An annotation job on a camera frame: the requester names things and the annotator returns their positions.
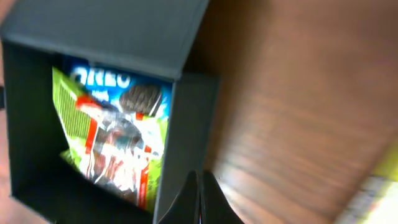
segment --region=box lid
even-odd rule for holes
[[[208,0],[19,0],[1,27],[18,44],[179,79]]]

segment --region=brown wooden floor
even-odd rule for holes
[[[211,1],[195,45],[221,76],[206,166],[246,223],[331,223],[398,130],[398,2]],[[7,198],[0,124],[0,223],[37,223]]]

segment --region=blue package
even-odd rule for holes
[[[117,69],[89,66],[84,60],[69,60],[70,78],[85,87],[102,103],[109,103],[123,113],[142,113],[168,119],[172,84]]]

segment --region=blurry green and white package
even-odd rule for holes
[[[55,68],[53,102],[70,147],[61,156],[94,184],[153,212],[168,121],[104,109]]]
[[[335,223],[398,223],[398,144],[388,150]]]

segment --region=black box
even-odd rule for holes
[[[167,213],[188,172],[202,168],[213,114],[217,80],[181,72],[206,5],[201,0],[17,2],[1,29],[16,200],[52,223],[157,223]],[[126,8],[129,15],[123,14]],[[104,30],[113,34],[96,39]],[[52,102],[52,65],[58,54],[173,83],[154,215],[95,187],[59,157],[68,144]]]

